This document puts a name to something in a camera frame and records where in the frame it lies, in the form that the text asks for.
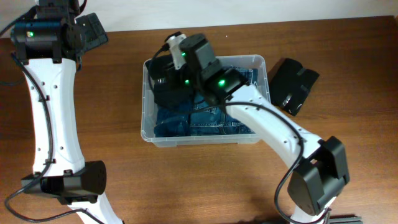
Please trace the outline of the dark green garment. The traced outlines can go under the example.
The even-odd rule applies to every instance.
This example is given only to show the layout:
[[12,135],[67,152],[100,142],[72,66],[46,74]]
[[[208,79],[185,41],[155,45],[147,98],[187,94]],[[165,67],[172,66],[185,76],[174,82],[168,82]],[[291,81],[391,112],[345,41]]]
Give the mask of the dark green garment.
[[191,70],[183,65],[177,70],[172,56],[164,55],[149,59],[145,66],[152,79],[155,103],[167,108],[175,108],[182,103],[190,102],[194,96],[194,89],[190,84]]

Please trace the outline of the dark blue jeans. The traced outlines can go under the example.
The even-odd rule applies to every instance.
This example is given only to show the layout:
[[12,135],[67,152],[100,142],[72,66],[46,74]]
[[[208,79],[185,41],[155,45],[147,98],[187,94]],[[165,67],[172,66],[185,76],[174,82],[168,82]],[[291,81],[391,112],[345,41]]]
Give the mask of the dark blue jeans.
[[[240,74],[246,77],[252,84],[257,86],[258,69],[236,69]],[[209,105],[204,98],[197,94],[194,99],[193,110],[206,108]],[[208,110],[193,113],[190,115],[190,134],[192,136],[212,136],[212,135],[230,135],[230,134],[252,134],[250,128],[240,121],[223,113],[219,108],[210,108]]]

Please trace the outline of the blue towel with tape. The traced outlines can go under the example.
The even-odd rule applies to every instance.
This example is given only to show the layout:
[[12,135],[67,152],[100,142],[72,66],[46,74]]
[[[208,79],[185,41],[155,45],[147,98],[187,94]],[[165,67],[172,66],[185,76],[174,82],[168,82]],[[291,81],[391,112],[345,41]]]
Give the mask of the blue towel with tape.
[[168,109],[159,108],[154,134],[157,138],[189,136],[189,115],[177,114]]

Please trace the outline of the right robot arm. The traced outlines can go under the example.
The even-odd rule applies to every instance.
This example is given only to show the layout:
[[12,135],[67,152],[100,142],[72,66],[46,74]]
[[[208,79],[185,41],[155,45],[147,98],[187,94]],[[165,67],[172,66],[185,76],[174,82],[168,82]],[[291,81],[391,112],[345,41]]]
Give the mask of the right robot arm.
[[224,69],[203,34],[181,37],[177,48],[189,83],[205,101],[249,127],[288,167],[274,194],[280,216],[289,223],[326,223],[330,205],[350,181],[343,143],[303,129],[239,72]]

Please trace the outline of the black garment with tape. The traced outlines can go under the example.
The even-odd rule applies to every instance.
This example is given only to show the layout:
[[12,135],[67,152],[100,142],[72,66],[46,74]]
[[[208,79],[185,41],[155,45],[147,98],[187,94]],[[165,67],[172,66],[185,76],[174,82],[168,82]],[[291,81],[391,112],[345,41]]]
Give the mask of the black garment with tape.
[[320,74],[285,58],[269,84],[271,103],[296,116]]

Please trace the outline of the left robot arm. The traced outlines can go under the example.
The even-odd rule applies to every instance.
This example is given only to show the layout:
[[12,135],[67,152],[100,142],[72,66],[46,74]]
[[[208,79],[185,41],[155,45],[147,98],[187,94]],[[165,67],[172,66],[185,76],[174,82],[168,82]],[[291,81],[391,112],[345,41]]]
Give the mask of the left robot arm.
[[103,161],[86,161],[78,141],[74,80],[83,54],[108,42],[96,14],[76,0],[41,0],[12,22],[12,59],[30,91],[33,171],[17,194],[57,199],[84,223],[120,223],[105,194]]

